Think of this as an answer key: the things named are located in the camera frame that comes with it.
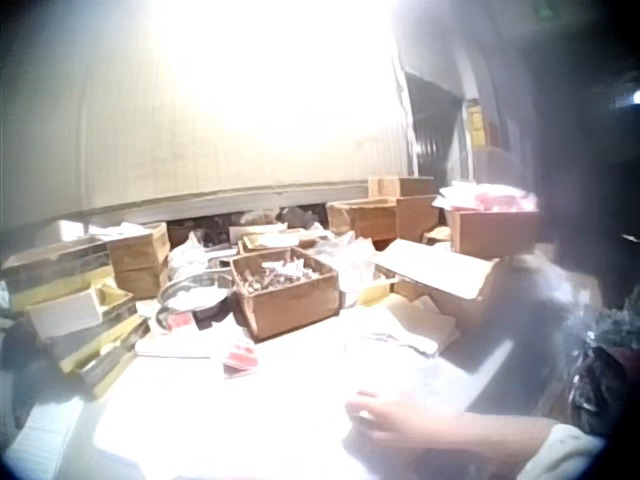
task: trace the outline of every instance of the table surface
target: table surface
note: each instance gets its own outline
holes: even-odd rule
[[[350,432],[344,413],[357,389],[345,343],[371,315],[343,310],[261,343],[259,371],[241,378],[225,380],[213,360],[136,358],[105,397],[84,405],[58,478],[413,478],[405,459]],[[513,328],[522,323],[512,315],[510,328],[492,322],[463,335],[412,369],[409,394],[426,405],[527,413],[530,382],[505,369],[526,343],[526,329]],[[376,363],[382,378],[406,380],[389,363]]]

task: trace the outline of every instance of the stacked boxes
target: stacked boxes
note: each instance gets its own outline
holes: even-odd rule
[[[431,177],[371,177],[368,199],[327,204],[329,228],[337,234],[353,230],[374,242],[420,242],[438,223],[434,191]]]
[[[167,224],[146,225],[148,233],[109,241],[109,254],[119,288],[136,300],[154,298],[168,280],[171,248]]]
[[[133,340],[148,329],[113,274],[107,244],[94,237],[29,250],[2,267],[13,310],[24,314],[61,370],[93,395],[126,368]]]

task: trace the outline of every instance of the bright light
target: bright light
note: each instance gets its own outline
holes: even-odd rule
[[[191,105],[255,141],[315,148],[374,135],[398,115],[384,0],[151,8],[159,57]]]

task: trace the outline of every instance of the small wooden crate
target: small wooden crate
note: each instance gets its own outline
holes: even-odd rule
[[[313,280],[258,293],[246,291],[245,272],[257,274],[263,262],[304,259],[321,275]],[[242,311],[253,335],[263,340],[335,315],[340,308],[338,273],[298,248],[271,250],[231,260]]]
[[[171,246],[166,223],[145,225],[149,233],[109,241],[109,255],[115,272],[157,268]]]
[[[438,223],[435,195],[369,198],[327,204],[329,228],[337,234],[353,230],[374,242],[401,238],[420,242]]]
[[[334,233],[353,230],[357,237],[385,240],[397,236],[396,200],[373,198],[327,204],[329,228]]]
[[[118,288],[133,294],[136,300],[157,297],[169,280],[168,259],[157,267],[115,272]]]

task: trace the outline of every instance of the small object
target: small object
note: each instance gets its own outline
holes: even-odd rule
[[[422,243],[426,245],[433,245],[439,242],[451,241],[451,228],[440,226],[431,230],[429,233],[425,233],[422,237]]]
[[[222,363],[227,367],[242,371],[257,368],[258,357],[253,342],[248,338],[242,338],[230,343]]]
[[[173,332],[174,330],[185,327],[187,325],[193,325],[194,323],[195,322],[193,320],[193,315],[191,315],[191,312],[180,312],[169,315],[169,318],[167,319],[167,325],[170,332]]]

